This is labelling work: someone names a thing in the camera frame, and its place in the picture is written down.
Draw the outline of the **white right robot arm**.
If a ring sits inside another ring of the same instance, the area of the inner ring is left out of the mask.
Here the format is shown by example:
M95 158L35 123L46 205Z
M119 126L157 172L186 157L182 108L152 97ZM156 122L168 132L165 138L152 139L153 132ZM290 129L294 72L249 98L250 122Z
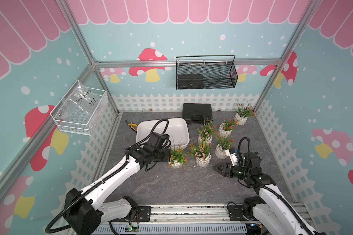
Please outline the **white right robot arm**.
M280 192L275 181L263 173L262 158L251 151L251 141L243 137L237 148L226 148L230 163L214 166L214 170L227 178L253 189L256 196L244 199L242 206L228 205L232 220L239 216L248 221L259 221L273 235L317 235L318 231L300 216Z

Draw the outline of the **white plastic storage box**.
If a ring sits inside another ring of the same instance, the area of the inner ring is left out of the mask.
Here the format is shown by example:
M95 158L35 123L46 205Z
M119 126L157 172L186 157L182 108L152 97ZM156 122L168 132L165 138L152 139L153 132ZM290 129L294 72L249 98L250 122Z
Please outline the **white plastic storage box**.
M141 122L137 127L136 142L147 137L159 120L149 120ZM171 148L181 147L186 149L190 143L189 131L187 123L183 118L169 118L169 125L166 134L170 136Z

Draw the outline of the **pink flower pot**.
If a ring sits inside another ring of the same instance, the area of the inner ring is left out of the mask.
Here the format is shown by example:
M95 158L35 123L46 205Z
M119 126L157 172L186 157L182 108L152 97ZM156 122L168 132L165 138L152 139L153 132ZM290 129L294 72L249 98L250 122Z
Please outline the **pink flower pot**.
M201 143L198 145L190 144L190 155L195 157L199 167L208 167L211 161L211 144Z
M215 126L213 125L213 119L207 119L201 128L198 129L198 144L210 145L212 143L214 129Z

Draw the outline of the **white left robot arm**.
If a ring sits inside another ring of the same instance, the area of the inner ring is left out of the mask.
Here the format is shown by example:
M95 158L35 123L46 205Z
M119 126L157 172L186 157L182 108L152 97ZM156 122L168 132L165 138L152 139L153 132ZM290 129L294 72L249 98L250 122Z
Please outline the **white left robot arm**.
M53 234L72 228L78 235L92 234L102 223L118 218L131 220L137 204L128 196L113 203L105 200L130 176L151 170L158 162L168 162L171 146L169 135L155 129L168 119L159 120L149 135L124 150L121 161L101 178L87 187L71 189L65 197L64 209L46 226L45 233Z

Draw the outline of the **orange flower pot front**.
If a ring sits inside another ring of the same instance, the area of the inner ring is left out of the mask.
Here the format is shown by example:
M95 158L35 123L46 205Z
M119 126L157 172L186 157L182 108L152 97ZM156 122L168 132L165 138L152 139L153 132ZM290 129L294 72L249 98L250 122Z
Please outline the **orange flower pot front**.
M187 154L181 146L171 149L168 167L174 169L183 167L184 169L186 169L186 165L188 163L186 156Z

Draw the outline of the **pink flower pot front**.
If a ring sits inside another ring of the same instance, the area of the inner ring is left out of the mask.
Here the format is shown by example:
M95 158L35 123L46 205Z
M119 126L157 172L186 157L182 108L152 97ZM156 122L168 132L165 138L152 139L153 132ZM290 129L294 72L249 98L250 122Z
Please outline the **pink flower pot front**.
M190 144L190 155L195 157L199 167L208 167L211 161L211 144L201 143L198 145Z

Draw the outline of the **orange flower pot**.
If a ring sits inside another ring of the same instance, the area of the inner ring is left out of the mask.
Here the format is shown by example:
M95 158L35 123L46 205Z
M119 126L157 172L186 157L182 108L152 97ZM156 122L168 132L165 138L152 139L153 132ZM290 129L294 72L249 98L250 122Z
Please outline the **orange flower pot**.
M168 167L174 169L183 167L184 169L186 169L186 165L188 163L186 156L187 154L181 146L171 149Z
M219 159L225 159L227 157L226 150L231 148L231 144L233 143L230 137L221 137L216 136L217 146L215 149L215 155Z

